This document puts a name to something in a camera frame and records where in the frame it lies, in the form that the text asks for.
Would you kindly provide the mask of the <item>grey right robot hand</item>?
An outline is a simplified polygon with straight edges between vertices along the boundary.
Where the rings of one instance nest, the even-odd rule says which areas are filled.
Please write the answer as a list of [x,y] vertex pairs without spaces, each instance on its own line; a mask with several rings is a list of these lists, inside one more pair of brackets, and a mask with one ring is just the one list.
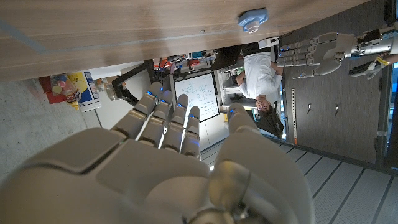
[[112,129],[74,134],[1,183],[2,223],[313,223],[308,182],[242,105],[213,167],[199,109],[154,82]]

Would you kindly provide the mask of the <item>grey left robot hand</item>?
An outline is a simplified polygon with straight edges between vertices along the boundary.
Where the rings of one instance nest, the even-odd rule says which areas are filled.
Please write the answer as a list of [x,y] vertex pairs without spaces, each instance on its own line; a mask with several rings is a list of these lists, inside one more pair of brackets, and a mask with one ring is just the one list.
[[283,45],[278,53],[278,67],[313,67],[299,78],[322,76],[341,67],[341,61],[352,54],[353,34],[329,32],[311,39]]

